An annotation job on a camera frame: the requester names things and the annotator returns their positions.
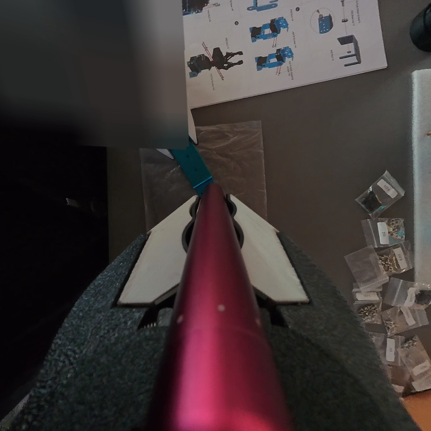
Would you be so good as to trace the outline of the red electric screwdriver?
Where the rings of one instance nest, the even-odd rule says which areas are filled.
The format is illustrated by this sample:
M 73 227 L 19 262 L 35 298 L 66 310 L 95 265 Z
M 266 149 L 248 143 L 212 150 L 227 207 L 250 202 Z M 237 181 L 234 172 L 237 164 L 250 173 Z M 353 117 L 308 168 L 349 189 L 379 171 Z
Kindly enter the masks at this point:
M 216 184 L 199 204 L 144 430 L 294 430 Z

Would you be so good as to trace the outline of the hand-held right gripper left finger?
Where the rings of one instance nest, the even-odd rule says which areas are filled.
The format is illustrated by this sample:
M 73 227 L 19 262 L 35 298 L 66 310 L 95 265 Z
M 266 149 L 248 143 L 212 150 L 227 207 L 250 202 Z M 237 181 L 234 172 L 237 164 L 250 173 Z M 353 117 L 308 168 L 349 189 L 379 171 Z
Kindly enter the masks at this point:
M 147 306 L 161 302 L 177 284 L 187 253 L 182 236 L 192 221 L 194 195 L 154 226 L 117 301 L 118 306 Z

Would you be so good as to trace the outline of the white foam sheet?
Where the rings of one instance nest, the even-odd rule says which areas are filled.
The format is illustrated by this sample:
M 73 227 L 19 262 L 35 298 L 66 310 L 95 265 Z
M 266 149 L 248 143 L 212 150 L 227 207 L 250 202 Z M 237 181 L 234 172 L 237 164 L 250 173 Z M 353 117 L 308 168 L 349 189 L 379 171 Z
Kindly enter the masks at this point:
M 431 283 L 431 70 L 412 73 L 412 176 L 415 279 Z

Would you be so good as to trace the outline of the white instruction manual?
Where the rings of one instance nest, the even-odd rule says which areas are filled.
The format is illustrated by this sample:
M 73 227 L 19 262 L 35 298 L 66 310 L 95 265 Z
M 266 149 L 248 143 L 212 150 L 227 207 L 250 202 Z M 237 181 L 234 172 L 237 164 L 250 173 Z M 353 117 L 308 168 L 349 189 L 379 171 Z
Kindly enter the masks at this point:
M 376 0 L 183 0 L 192 109 L 387 67 Z

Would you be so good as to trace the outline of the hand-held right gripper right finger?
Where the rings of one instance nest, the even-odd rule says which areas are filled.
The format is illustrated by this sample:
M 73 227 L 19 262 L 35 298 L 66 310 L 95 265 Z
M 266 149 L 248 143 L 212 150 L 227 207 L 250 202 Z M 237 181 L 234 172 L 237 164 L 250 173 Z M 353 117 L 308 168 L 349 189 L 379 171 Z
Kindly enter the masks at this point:
M 250 282 L 256 291 L 279 304 L 309 303 L 309 298 L 292 266 L 279 231 L 233 195 L 233 219 L 243 235 L 241 246 Z

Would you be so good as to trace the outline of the clear plastic bag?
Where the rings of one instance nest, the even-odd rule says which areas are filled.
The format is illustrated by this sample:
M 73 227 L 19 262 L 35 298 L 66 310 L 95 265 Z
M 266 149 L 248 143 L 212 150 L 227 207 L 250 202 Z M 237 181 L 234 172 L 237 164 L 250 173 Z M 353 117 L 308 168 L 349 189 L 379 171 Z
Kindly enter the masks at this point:
M 197 150 L 216 183 L 267 219 L 261 121 L 196 127 Z M 195 195 L 176 160 L 140 149 L 146 231 Z

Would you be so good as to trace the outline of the black perforated bottle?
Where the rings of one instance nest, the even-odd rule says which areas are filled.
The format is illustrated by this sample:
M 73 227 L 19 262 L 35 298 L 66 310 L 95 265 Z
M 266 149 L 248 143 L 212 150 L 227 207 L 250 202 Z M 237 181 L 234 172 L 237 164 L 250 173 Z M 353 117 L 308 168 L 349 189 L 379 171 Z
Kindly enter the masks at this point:
M 431 52 L 431 4 L 429 3 L 412 20 L 409 29 L 414 46 L 424 52 Z

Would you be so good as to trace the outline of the blue metal bracket with servo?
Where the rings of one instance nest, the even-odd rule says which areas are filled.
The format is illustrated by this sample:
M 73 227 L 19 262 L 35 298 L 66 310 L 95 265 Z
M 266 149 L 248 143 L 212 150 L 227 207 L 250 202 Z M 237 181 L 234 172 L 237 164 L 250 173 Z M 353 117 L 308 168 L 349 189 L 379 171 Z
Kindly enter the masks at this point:
M 197 151 L 191 137 L 185 149 L 171 149 L 170 152 L 179 163 L 196 194 L 201 197 L 206 187 L 213 183 L 213 177 Z

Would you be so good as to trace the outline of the pile of small screw bags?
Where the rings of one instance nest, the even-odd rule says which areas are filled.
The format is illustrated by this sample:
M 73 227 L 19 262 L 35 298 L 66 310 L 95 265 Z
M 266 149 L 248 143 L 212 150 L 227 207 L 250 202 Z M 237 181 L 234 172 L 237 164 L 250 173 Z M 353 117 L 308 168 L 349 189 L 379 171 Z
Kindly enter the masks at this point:
M 414 268 L 412 246 L 403 218 L 381 217 L 404 194 L 385 171 L 356 199 L 369 216 L 361 221 L 366 247 L 344 257 L 355 280 L 354 312 L 362 323 L 385 328 L 369 337 L 398 396 L 431 386 L 430 356 L 413 333 L 430 324 L 430 284 L 396 277 Z

